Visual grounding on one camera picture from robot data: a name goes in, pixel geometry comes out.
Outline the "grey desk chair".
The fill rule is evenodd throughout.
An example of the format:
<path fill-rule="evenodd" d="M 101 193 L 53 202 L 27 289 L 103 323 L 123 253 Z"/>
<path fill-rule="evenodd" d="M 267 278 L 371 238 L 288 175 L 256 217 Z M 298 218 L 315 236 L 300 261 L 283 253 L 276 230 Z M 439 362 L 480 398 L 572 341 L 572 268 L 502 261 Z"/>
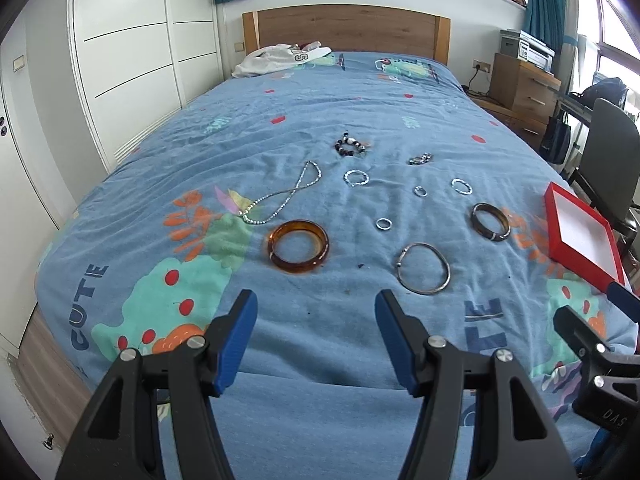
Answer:
<path fill-rule="evenodd" d="M 599 98 L 594 102 L 582 158 L 569 184 L 576 183 L 589 205 L 630 244 L 638 233 L 631 214 L 639 180 L 639 131 L 617 105 Z"/>

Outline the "white printer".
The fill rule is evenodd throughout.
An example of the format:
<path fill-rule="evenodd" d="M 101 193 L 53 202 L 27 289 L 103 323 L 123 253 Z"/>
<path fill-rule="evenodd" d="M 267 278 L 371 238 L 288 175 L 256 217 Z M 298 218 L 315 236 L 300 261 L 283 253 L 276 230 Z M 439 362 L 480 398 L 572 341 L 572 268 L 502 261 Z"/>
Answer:
<path fill-rule="evenodd" d="M 532 63 L 547 73 L 552 72 L 554 51 L 524 30 L 503 29 L 500 32 L 500 53 Z"/>

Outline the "wall power socket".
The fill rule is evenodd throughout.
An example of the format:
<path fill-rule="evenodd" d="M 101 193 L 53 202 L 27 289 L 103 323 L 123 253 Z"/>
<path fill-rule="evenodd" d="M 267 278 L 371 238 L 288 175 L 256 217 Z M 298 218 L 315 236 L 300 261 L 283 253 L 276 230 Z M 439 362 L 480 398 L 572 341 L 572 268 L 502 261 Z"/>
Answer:
<path fill-rule="evenodd" d="M 490 75 L 491 69 L 492 69 L 492 65 L 490 63 L 480 62 L 477 60 L 473 61 L 473 70 L 476 70 L 477 73 L 485 73 Z"/>

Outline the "desk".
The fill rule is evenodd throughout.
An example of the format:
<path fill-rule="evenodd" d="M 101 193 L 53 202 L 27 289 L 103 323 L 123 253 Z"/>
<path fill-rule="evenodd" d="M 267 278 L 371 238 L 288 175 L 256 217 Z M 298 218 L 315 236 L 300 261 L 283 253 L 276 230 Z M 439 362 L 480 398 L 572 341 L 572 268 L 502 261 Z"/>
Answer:
<path fill-rule="evenodd" d="M 616 105 L 624 114 L 635 124 L 639 123 L 639 112 L 628 103 L 628 94 L 630 90 L 627 89 L 618 100 L 605 100 L 610 104 Z M 578 122 L 589 127 L 592 122 L 593 107 L 585 105 L 576 93 L 559 93 L 556 96 L 556 104 L 561 112 L 569 114 L 576 118 Z"/>

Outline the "white garment on bed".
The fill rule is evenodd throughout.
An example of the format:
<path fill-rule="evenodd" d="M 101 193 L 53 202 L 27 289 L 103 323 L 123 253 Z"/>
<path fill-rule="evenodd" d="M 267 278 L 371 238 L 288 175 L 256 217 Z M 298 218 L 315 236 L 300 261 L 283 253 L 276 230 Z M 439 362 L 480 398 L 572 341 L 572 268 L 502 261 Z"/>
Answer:
<path fill-rule="evenodd" d="M 297 44 L 274 44 L 250 52 L 241 63 L 235 66 L 231 77 L 256 77 L 282 72 L 282 70 L 290 70 L 318 61 L 331 53 L 332 49 L 322 46 L 319 41 L 312 42 L 303 48 Z"/>

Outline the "amber bangle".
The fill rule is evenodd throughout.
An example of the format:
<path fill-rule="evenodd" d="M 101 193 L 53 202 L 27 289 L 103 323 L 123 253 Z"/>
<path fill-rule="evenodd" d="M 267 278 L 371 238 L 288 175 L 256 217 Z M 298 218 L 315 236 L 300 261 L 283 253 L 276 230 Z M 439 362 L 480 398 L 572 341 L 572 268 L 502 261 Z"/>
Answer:
<path fill-rule="evenodd" d="M 309 220 L 283 222 L 267 237 L 267 256 L 275 268 L 302 274 L 317 270 L 326 262 L 330 251 L 326 230 Z"/>

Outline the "dark blue hanging bag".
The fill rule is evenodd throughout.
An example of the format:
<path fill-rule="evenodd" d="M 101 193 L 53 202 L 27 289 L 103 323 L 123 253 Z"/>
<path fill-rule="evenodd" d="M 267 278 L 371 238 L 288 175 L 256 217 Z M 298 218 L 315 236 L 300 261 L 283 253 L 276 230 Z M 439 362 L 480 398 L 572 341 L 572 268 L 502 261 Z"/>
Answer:
<path fill-rule="evenodd" d="M 550 117 L 538 154 L 552 165 L 561 165 L 570 147 L 570 125 L 562 117 Z"/>

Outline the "small silver charm cluster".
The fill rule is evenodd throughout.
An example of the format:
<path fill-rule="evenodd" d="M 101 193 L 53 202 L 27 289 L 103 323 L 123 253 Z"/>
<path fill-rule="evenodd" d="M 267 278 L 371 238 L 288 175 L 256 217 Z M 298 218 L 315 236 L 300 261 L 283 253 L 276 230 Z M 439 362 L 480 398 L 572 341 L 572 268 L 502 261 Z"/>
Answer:
<path fill-rule="evenodd" d="M 410 157 L 407 164 L 410 166 L 421 166 L 428 164 L 433 158 L 431 153 L 423 153 L 418 156 Z"/>

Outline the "right teal curtain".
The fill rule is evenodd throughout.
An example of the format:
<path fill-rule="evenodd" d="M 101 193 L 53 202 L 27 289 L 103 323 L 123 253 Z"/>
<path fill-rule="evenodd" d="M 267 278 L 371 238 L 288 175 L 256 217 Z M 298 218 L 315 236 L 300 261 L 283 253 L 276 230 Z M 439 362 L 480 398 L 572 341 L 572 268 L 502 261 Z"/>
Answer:
<path fill-rule="evenodd" d="M 527 0 L 523 29 L 555 53 L 562 50 L 566 0 Z"/>

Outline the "dark backpack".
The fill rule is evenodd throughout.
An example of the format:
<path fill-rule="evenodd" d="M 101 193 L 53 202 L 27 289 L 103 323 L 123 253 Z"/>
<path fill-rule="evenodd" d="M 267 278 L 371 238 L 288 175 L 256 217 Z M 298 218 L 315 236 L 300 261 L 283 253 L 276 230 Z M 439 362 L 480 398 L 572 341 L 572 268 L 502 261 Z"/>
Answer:
<path fill-rule="evenodd" d="M 604 78 L 583 92 L 572 92 L 570 96 L 580 105 L 593 108 L 598 99 L 604 99 L 613 105 L 622 107 L 626 101 L 628 88 L 620 77 Z"/>

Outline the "dark brown bangle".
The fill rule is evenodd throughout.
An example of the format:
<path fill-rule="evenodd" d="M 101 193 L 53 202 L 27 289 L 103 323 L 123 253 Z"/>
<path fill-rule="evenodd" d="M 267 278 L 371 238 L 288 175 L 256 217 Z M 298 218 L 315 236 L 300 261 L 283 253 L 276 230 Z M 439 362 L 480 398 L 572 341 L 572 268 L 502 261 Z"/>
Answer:
<path fill-rule="evenodd" d="M 508 217 L 494 205 L 476 203 L 471 209 L 470 220 L 474 231 L 491 242 L 503 242 L 511 235 Z"/>

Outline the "wooden drawer chest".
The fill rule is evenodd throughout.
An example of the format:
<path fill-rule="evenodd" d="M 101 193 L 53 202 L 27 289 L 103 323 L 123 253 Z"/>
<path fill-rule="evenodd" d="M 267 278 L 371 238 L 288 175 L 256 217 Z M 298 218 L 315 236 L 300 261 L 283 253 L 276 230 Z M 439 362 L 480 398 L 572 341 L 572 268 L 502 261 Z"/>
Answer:
<path fill-rule="evenodd" d="M 536 65 L 496 53 L 488 96 L 508 110 L 548 122 L 556 107 L 561 81 Z"/>

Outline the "low wooden nightstand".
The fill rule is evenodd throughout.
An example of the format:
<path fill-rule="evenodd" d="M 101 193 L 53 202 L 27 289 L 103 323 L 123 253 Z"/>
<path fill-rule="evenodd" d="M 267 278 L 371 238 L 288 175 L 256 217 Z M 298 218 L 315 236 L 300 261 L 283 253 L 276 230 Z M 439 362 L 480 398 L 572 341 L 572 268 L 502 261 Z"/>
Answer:
<path fill-rule="evenodd" d="M 531 112 L 511 110 L 483 93 L 469 90 L 466 94 L 478 106 L 484 108 L 491 116 L 494 116 L 495 120 L 502 122 L 503 125 L 525 141 L 534 151 L 539 151 L 544 135 L 547 132 L 549 117 L 542 117 Z"/>

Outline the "blue patterned bedspread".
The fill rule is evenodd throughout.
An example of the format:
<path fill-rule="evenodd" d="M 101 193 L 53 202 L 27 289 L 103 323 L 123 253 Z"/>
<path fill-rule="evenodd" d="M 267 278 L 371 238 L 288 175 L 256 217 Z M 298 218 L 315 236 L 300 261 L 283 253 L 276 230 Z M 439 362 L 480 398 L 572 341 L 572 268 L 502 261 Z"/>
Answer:
<path fill-rule="evenodd" d="M 335 53 L 228 80 L 150 134 L 52 243 L 38 304 L 95 387 L 122 350 L 170 350 L 251 289 L 257 322 L 213 404 L 239 479 L 398 475 L 420 403 L 376 326 L 383 289 L 460 350 L 511 350 L 579 458 L 597 427 L 573 412 L 553 313 L 620 353 L 638 330 L 550 259 L 560 183 L 445 66 Z"/>

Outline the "white wardrobe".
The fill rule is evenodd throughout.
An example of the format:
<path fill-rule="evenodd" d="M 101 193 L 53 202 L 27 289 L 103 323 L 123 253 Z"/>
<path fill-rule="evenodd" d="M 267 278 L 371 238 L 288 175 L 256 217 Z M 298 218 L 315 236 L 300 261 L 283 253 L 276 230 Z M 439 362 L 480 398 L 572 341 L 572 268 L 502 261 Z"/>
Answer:
<path fill-rule="evenodd" d="M 76 86 L 113 171 L 224 79 L 214 0 L 67 0 Z"/>

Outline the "red shallow box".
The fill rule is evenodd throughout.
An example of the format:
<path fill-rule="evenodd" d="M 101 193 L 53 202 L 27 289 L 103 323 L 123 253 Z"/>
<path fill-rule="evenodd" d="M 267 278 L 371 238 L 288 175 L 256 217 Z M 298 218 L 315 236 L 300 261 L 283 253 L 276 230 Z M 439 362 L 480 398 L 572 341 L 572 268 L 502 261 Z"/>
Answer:
<path fill-rule="evenodd" d="M 626 285 L 613 231 L 596 210 L 562 186 L 551 182 L 544 192 L 548 254 L 600 292 Z"/>

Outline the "wooden headboard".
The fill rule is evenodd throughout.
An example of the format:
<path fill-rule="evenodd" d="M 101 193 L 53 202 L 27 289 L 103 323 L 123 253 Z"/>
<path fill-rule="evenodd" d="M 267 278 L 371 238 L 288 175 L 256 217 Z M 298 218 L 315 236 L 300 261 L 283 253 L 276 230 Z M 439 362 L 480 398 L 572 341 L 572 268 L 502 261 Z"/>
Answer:
<path fill-rule="evenodd" d="M 242 14 L 248 52 L 272 44 L 319 41 L 337 51 L 416 55 L 449 61 L 449 18 L 364 4 L 307 4 Z"/>

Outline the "thin silver bangle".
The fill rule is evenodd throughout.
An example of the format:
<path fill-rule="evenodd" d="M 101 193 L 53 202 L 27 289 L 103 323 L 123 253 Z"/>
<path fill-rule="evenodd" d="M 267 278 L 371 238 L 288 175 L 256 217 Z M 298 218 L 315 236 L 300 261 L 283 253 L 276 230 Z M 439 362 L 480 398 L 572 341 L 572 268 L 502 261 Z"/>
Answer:
<path fill-rule="evenodd" d="M 451 282 L 451 268 L 442 252 L 427 242 L 414 242 L 399 252 L 395 263 L 399 284 L 419 296 L 443 292 Z"/>

